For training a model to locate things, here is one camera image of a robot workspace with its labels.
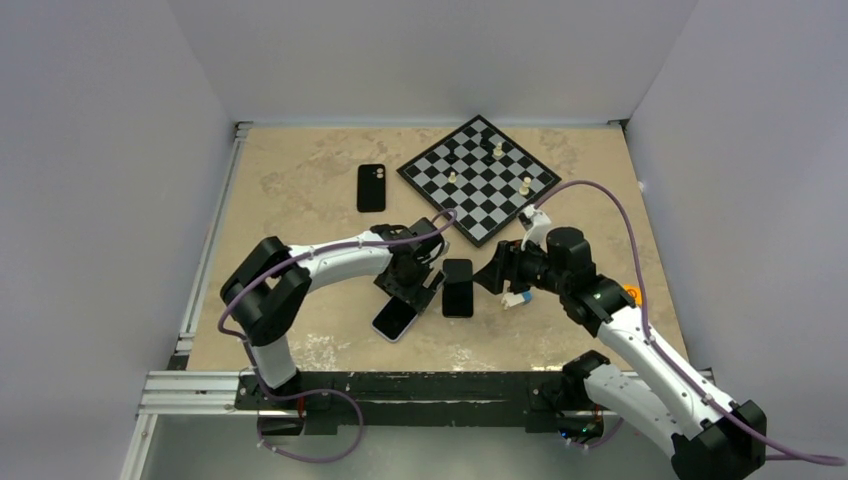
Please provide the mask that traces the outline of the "black phone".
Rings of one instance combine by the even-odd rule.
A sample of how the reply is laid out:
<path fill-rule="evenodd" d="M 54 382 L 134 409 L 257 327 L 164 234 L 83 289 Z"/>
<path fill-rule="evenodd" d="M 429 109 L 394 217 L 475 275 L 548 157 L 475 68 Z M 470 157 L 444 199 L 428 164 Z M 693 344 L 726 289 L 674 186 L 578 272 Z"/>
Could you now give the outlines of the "black phone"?
<path fill-rule="evenodd" d="M 445 259 L 442 287 L 442 313 L 446 318 L 474 315 L 473 264 L 469 259 Z"/>

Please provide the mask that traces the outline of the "black phone case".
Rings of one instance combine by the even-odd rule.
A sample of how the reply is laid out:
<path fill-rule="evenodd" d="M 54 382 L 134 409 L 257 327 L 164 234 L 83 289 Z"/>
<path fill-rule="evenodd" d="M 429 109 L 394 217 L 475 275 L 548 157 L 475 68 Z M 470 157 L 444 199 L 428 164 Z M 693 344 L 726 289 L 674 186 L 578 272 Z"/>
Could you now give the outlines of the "black phone case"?
<path fill-rule="evenodd" d="M 363 164 L 357 169 L 356 208 L 360 213 L 386 208 L 386 170 L 383 164 Z"/>

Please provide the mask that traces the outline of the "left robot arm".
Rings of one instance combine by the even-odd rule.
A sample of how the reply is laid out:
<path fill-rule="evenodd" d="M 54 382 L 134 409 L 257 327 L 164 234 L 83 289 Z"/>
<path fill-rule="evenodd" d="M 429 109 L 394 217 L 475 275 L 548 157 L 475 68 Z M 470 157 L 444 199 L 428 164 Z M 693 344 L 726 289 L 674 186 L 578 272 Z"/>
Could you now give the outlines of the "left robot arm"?
<path fill-rule="evenodd" d="M 238 324 L 233 334 L 262 379 L 260 397 L 275 409 L 297 399 L 299 370 L 287 335 L 308 294 L 371 277 L 391 298 L 421 313 L 435 294 L 434 262 L 449 248 L 444 230 L 422 217 L 410 226 L 378 224 L 322 244 L 262 239 L 219 290 L 222 317 Z"/>

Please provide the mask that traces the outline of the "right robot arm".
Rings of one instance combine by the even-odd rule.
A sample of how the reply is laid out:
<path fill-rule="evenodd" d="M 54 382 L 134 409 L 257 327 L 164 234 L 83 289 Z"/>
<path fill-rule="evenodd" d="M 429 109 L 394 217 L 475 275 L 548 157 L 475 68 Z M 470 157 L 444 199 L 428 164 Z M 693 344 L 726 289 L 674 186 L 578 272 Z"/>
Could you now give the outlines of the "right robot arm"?
<path fill-rule="evenodd" d="M 665 340 L 643 323 L 633 297 L 598 273 L 582 231 L 554 228 L 543 245 L 501 241 L 473 279 L 492 294 L 536 288 L 557 295 L 571 320 L 623 358 L 639 383 L 590 351 L 564 366 L 563 397 L 615 411 L 663 451 L 678 478 L 744 479 L 764 465 L 762 409 L 735 401 L 678 354 L 660 354 Z"/>

